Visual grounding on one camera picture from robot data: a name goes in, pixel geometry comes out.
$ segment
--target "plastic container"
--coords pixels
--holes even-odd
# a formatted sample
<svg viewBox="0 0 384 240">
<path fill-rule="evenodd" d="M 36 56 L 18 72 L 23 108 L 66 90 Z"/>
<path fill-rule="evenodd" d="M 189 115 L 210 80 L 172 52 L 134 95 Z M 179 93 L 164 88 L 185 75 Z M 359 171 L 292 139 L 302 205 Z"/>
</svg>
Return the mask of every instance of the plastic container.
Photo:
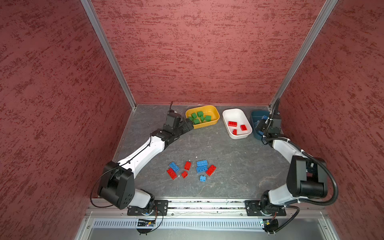
<svg viewBox="0 0 384 240">
<path fill-rule="evenodd" d="M 212 105 L 207 105 L 207 106 L 201 106 L 201 107 L 197 107 L 197 108 L 188 109 L 185 112 L 185 117 L 186 118 L 190 117 L 192 115 L 192 113 L 196 113 L 197 114 L 198 111 L 202 111 L 204 113 L 204 117 L 206 115 L 210 115 L 211 116 L 211 121 L 203 122 L 203 123 L 199 123 L 199 124 L 194 124 L 193 125 L 194 129 L 215 125 L 217 123 L 217 121 L 220 119 L 220 114 L 218 113 L 218 111 L 215 108 L 215 106 L 212 106 Z"/>
<path fill-rule="evenodd" d="M 269 116 L 269 111 L 264 110 L 256 110 L 251 113 L 251 123 L 252 123 L 252 129 L 253 129 L 253 136 L 261 140 L 262 136 L 258 133 L 258 131 L 255 130 L 257 121 L 261 120 L 263 116 Z"/>
<path fill-rule="evenodd" d="M 251 124 L 249 124 L 247 117 L 245 116 L 244 112 L 238 108 L 233 109 L 227 109 L 223 112 L 223 121 L 225 124 L 225 127 L 227 128 L 228 134 L 232 139 L 241 139 L 248 137 L 249 134 L 252 133 L 252 127 Z M 228 122 L 237 122 L 237 127 L 230 127 L 228 126 Z M 246 126 L 246 130 L 242 131 L 240 129 L 241 125 Z M 232 134 L 232 131 L 236 129 L 238 135 Z"/>
</svg>

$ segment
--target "light blue brick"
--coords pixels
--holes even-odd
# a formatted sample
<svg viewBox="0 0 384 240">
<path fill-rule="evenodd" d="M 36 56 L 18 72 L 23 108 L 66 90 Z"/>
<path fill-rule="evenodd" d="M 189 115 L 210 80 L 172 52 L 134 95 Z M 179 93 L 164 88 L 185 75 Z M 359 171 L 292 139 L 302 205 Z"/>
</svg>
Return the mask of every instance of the light blue brick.
<svg viewBox="0 0 384 240">
<path fill-rule="evenodd" d="M 208 170 L 207 165 L 200 166 L 200 167 L 196 168 L 197 173 L 205 172 L 207 170 Z"/>
<path fill-rule="evenodd" d="M 208 165 L 207 160 L 197 161 L 197 166 L 198 166 L 198 167 L 200 167 L 200 166 L 205 166 L 205 165 Z"/>
<path fill-rule="evenodd" d="M 176 165 L 176 163 L 174 163 L 174 162 L 171 162 L 170 163 L 170 165 L 169 165 L 172 169 L 173 169 L 173 171 L 175 171 L 175 172 L 178 172 L 179 170 L 180 170 L 180 168 Z"/>
</svg>

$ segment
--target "red textured wall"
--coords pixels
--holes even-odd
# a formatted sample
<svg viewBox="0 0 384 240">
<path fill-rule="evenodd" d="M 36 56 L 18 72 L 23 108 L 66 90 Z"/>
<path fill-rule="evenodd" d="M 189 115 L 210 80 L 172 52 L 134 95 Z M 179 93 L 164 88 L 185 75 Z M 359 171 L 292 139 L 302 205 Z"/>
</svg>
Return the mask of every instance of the red textured wall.
<svg viewBox="0 0 384 240">
<path fill-rule="evenodd" d="M 137 103 L 270 103 L 324 0 L 92 1 Z"/>
<path fill-rule="evenodd" d="M 130 106 L 79 0 L 0 3 L 0 239 L 72 240 Z"/>
<path fill-rule="evenodd" d="M 343 240 L 384 239 L 384 1 L 339 0 L 281 98 L 283 130 L 326 160 Z"/>
</svg>

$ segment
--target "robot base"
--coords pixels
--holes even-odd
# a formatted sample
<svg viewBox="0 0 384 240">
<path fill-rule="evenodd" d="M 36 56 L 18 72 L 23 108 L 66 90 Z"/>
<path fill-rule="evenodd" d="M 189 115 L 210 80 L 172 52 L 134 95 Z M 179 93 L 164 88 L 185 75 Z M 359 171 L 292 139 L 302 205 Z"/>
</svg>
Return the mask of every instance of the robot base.
<svg viewBox="0 0 384 240">
<path fill-rule="evenodd" d="M 168 211 L 168 200 L 155 200 L 153 209 L 155 209 L 155 207 L 157 207 L 157 209 L 160 210 L 164 216 L 166 216 Z M 154 216 L 155 210 L 150 211 L 149 214 L 147 214 L 144 212 L 143 208 L 129 206 L 127 215 L 128 216 Z"/>
<path fill-rule="evenodd" d="M 274 214 L 265 215 L 260 210 L 260 201 L 259 200 L 246 200 L 245 203 L 245 210 L 247 211 L 247 216 L 258 216 L 258 217 L 273 217 Z M 285 212 L 285 209 L 283 206 L 278 208 L 278 211 L 276 213 L 276 216 L 287 216 L 287 213 Z"/>
</svg>

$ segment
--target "yellow bin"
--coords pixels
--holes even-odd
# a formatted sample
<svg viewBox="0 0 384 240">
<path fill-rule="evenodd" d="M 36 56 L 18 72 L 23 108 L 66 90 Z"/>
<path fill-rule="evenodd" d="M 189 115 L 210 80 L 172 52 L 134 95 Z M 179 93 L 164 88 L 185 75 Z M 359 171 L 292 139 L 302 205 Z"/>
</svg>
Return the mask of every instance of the yellow bin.
<svg viewBox="0 0 384 240">
<path fill-rule="evenodd" d="M 201 106 L 201 107 L 197 107 L 197 108 L 188 109 L 185 112 L 185 116 L 187 118 L 191 117 L 192 113 L 196 113 L 197 114 L 197 112 L 199 112 L 199 111 L 203 112 L 203 114 L 204 114 L 203 116 L 204 117 L 206 115 L 210 115 L 211 116 L 211 121 L 210 122 L 203 122 L 203 123 L 199 123 L 199 124 L 194 124 L 193 125 L 194 129 L 201 128 L 201 127 L 207 127 L 207 126 L 210 126 L 210 125 L 215 125 L 217 123 L 217 121 L 220 119 L 220 114 L 218 113 L 218 111 L 215 108 L 215 106 L 212 106 L 212 105 Z"/>
</svg>

